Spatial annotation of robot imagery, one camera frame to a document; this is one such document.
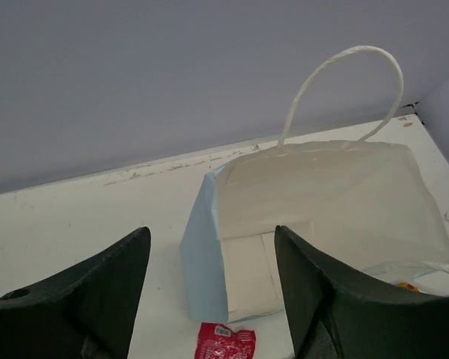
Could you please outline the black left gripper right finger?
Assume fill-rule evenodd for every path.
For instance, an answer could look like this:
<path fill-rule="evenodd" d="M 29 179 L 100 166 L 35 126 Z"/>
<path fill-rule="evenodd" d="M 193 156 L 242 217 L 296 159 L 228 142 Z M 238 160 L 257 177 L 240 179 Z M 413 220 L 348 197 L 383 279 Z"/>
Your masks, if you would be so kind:
<path fill-rule="evenodd" d="M 377 280 L 285 226 L 275 253 L 296 358 L 449 358 L 449 297 Z"/>

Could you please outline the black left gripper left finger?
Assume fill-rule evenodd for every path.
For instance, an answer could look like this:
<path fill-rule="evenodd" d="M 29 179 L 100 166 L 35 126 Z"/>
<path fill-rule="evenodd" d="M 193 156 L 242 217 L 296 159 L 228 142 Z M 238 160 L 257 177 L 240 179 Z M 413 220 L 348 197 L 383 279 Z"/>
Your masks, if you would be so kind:
<path fill-rule="evenodd" d="M 0 297 L 0 358 L 127 358 L 150 248 L 140 227 Z"/>

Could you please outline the orange Fox's candy bag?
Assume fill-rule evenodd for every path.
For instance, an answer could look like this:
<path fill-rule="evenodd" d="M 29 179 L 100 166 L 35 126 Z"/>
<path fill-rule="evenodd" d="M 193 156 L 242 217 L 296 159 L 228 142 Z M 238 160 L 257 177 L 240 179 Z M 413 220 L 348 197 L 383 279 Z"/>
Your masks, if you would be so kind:
<path fill-rule="evenodd" d="M 410 283 L 397 283 L 396 287 L 404 288 L 404 289 L 407 289 L 407 290 L 412 291 L 412 292 L 420 292 L 419 288 L 417 288 L 416 286 L 411 285 Z"/>

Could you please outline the light blue paper bag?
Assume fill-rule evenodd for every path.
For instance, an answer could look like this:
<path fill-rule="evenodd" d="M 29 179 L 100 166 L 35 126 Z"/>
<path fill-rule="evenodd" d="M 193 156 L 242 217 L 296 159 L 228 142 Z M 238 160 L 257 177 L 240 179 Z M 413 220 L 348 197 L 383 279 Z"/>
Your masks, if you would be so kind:
<path fill-rule="evenodd" d="M 282 133 L 204 176 L 180 245 L 192 321 L 284 309 L 277 226 L 376 279 L 449 295 L 449 164 L 396 110 L 356 140 Z"/>

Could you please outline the red small snack packet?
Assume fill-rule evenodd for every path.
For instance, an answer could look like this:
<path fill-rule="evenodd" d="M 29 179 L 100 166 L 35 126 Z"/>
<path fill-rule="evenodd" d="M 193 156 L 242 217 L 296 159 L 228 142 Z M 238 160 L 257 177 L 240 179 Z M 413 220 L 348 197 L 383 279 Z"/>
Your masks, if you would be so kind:
<path fill-rule="evenodd" d="M 202 323 L 194 359 L 252 359 L 256 349 L 254 331 L 232 331 L 216 323 Z"/>

